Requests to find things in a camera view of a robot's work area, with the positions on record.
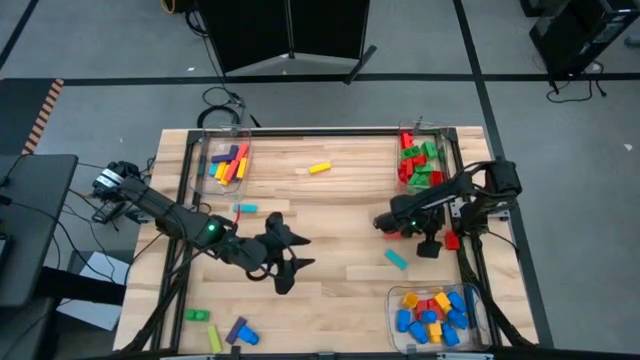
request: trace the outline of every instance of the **desk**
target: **desk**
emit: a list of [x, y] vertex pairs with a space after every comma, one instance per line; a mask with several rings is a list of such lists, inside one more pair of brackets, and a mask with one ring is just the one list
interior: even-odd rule
[[[460, 127], [457, 133], [465, 164], [490, 159], [481, 127]], [[151, 186], [173, 199], [187, 134], [187, 130], [165, 130], [158, 148]], [[239, 234], [264, 232], [266, 215], [281, 211], [294, 232], [312, 240], [311, 245], [296, 249], [298, 256], [316, 262], [298, 272], [287, 296], [279, 296], [271, 281], [250, 282], [239, 268], [198, 258], [191, 268], [186, 308], [210, 310], [211, 322], [222, 338], [238, 316], [246, 317], [261, 342], [243, 345], [245, 353], [394, 351], [385, 317], [389, 288], [460, 282], [454, 252], [443, 249], [438, 259], [418, 258], [417, 238], [390, 243], [371, 225], [374, 216], [388, 211], [388, 201], [395, 194], [395, 146], [395, 136], [254, 136], [244, 202], [258, 204], [260, 212], [242, 215]], [[309, 165], [327, 160], [333, 164], [330, 172], [307, 175]], [[215, 213], [233, 218], [231, 204], [211, 205]], [[506, 222], [490, 220], [490, 228], [511, 237]], [[143, 226], [136, 251], [156, 234], [153, 225]], [[438, 235], [442, 241], [444, 231]], [[490, 235], [483, 240], [496, 303], [523, 336], [537, 341], [513, 249]], [[155, 308], [167, 243], [160, 238], [133, 265], [114, 349], [129, 343]], [[406, 271], [384, 258], [389, 247], [408, 260]], [[172, 319], [170, 309], [163, 347], [169, 344]], [[223, 347], [225, 352], [230, 350], [226, 344]], [[179, 351], [210, 352], [206, 324], [184, 322]]]

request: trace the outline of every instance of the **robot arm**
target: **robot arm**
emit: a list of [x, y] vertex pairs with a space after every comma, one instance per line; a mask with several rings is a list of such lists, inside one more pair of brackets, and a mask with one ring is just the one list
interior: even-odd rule
[[[94, 181], [94, 196], [104, 201], [131, 201], [152, 216], [158, 230], [172, 239], [190, 242], [198, 250], [227, 264], [242, 268], [253, 281], [274, 278], [276, 292], [286, 294], [293, 287], [298, 269], [314, 259], [298, 259], [291, 246], [310, 241], [291, 232], [281, 213], [272, 213], [266, 220], [266, 233], [254, 238], [236, 236], [237, 225], [218, 215], [190, 211], [147, 186], [128, 163], [111, 163]], [[284, 250], [291, 259], [284, 259]], [[276, 266], [277, 273], [271, 269]], [[251, 273], [262, 270], [254, 276]]]

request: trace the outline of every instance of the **orange block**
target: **orange block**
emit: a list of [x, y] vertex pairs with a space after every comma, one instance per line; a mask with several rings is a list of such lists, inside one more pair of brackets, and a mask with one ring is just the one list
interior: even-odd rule
[[242, 143], [240, 145], [240, 148], [238, 149], [238, 153], [236, 154], [236, 160], [240, 161], [240, 159], [242, 159], [247, 154], [248, 151], [249, 151], [249, 144]]
[[227, 170], [224, 172], [224, 179], [227, 180], [227, 182], [233, 179], [233, 175], [236, 174], [236, 170], [238, 170], [239, 164], [240, 161], [238, 160], [233, 160], [231, 164], [229, 164], [229, 167], [227, 167]]

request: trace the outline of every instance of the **blue block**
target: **blue block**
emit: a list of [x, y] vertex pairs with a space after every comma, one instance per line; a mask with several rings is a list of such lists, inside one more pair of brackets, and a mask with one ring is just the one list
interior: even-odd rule
[[447, 323], [442, 324], [442, 338], [447, 346], [456, 346], [460, 344], [460, 338], [456, 331]]
[[398, 310], [398, 316], [396, 318], [398, 331], [407, 332], [407, 330], [409, 330], [409, 323], [411, 323], [411, 311], [405, 309]]
[[460, 296], [457, 292], [452, 291], [447, 295], [449, 301], [451, 301], [451, 306], [464, 314], [464, 300], [462, 300], [462, 296]]
[[422, 312], [422, 316], [420, 316], [420, 320], [422, 320], [423, 324], [435, 324], [438, 320], [438, 314], [432, 310], [426, 310]]
[[420, 344], [427, 343], [427, 330], [419, 321], [414, 321], [409, 325], [409, 333], [411, 333], [411, 336], [413, 336]]
[[449, 319], [450, 323], [452, 323], [453, 325], [463, 330], [466, 329], [467, 326], [469, 326], [469, 321], [467, 320], [467, 317], [464, 316], [458, 310], [451, 309], [451, 311], [447, 313], [447, 319]]
[[238, 145], [231, 145], [231, 149], [229, 149], [229, 155], [232, 155], [232, 160], [235, 160], [236, 155], [238, 155]]
[[233, 212], [238, 212], [238, 208], [240, 212], [258, 212], [258, 205], [254, 204], [236, 204], [233, 207]]
[[400, 257], [400, 255], [396, 254], [395, 251], [387, 249], [387, 251], [384, 252], [384, 256], [386, 256], [387, 259], [389, 259], [389, 261], [391, 261], [400, 270], [404, 270], [407, 268], [407, 261]]
[[215, 176], [217, 170], [218, 170], [218, 163], [211, 164], [211, 167], [209, 168], [209, 175]]
[[258, 334], [249, 329], [247, 325], [243, 325], [240, 328], [240, 331], [238, 331], [238, 337], [251, 345], [256, 345], [260, 341]]

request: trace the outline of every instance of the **power cord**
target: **power cord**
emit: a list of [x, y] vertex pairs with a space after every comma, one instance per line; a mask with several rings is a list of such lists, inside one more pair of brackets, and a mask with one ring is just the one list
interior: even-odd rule
[[[594, 61], [594, 64], [598, 65], [600, 67], [600, 75], [602, 75], [604, 73], [604, 65], [599, 62], [599, 61]], [[583, 72], [582, 74], [580, 74], [581, 76], [585, 76], [587, 75], [586, 72]], [[558, 92], [564, 88], [566, 88], [567, 86], [569, 86], [573, 81], [575, 80], [569, 80], [567, 81], [566, 84], [562, 85], [561, 87], [558, 88]], [[569, 103], [569, 102], [584, 102], [584, 101], [589, 101], [593, 98], [593, 83], [592, 80], [589, 79], [589, 95], [587, 95], [586, 97], [583, 98], [577, 98], [577, 99], [566, 99], [566, 100], [554, 100], [551, 98], [551, 94], [554, 94], [556, 92], [556, 90], [551, 90], [547, 93], [547, 100], [554, 103], [554, 104], [565, 104], [565, 103]], [[607, 93], [602, 90], [602, 87], [600, 86], [600, 80], [595, 80], [596, 83], [596, 87], [598, 88], [598, 91], [600, 92], [600, 96], [602, 96], [603, 98], [607, 97]]]

